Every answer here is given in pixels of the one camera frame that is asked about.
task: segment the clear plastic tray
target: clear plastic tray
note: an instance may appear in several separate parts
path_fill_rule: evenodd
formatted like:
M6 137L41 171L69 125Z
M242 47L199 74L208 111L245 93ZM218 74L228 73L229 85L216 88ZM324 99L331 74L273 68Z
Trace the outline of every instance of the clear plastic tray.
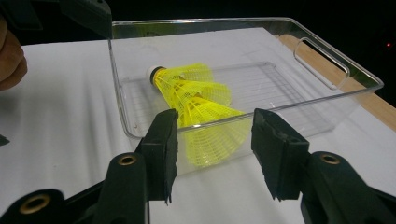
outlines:
M333 129L382 81L324 40L288 18L113 23L109 40L120 118L131 139L144 137L168 105L147 70L205 63L232 92L230 107L246 114L179 129L200 132L251 119L254 108L275 111L304 137ZM230 159L250 153L250 137ZM195 170L178 160L182 172Z

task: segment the shuttlecock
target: shuttlecock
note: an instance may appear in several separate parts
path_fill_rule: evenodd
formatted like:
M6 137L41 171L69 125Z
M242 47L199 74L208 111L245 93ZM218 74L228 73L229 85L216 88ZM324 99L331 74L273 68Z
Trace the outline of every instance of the shuttlecock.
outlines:
M148 70L152 85L158 88L168 105L178 112L179 128L244 114L228 107L231 92L213 81L211 69L203 63L180 67L152 67ZM246 120L186 132L186 154L196 166L217 164L228 158L245 141Z
M230 90L223 84L213 82L212 72L205 64L174 68L158 66L150 68L148 74L151 83L160 90L166 103L178 112L179 117L184 113L186 102L195 96L221 105L231 103Z

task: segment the container handle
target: container handle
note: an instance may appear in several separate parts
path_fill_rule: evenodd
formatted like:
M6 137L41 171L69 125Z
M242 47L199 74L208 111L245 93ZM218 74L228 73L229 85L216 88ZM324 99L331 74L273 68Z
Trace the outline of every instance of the container handle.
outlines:
M339 90L350 76L347 66L307 37L298 42L294 58L331 90Z

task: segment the human hand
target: human hand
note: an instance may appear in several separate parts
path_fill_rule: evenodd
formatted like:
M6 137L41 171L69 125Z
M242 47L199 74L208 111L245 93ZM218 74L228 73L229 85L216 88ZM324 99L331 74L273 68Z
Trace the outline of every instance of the human hand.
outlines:
M0 15L0 91L17 85L27 73L27 62L20 41Z

